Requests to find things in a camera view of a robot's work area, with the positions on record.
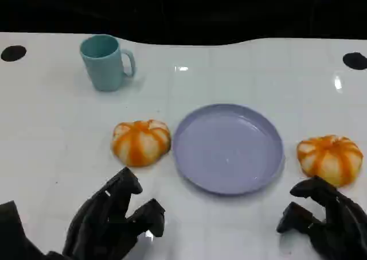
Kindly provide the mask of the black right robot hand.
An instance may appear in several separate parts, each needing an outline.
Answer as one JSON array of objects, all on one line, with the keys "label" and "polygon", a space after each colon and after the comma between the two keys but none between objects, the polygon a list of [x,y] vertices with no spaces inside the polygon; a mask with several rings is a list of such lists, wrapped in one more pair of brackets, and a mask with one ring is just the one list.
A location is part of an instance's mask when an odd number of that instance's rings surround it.
[{"label": "black right robot hand", "polygon": [[326,210],[326,220],[291,202],[276,228],[280,234],[296,230],[310,238],[323,259],[366,259],[366,213],[324,179],[314,176],[297,183],[290,194],[312,198]]}]

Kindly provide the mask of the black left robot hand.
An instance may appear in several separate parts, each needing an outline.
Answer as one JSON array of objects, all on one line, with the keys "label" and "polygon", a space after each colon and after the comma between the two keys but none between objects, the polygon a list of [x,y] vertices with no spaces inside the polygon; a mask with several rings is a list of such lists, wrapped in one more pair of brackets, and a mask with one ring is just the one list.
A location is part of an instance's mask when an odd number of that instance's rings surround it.
[{"label": "black left robot hand", "polygon": [[151,199],[127,216],[132,195],[142,193],[138,178],[128,168],[109,179],[73,217],[62,254],[70,259],[123,259],[150,231],[161,237],[165,209]]}]

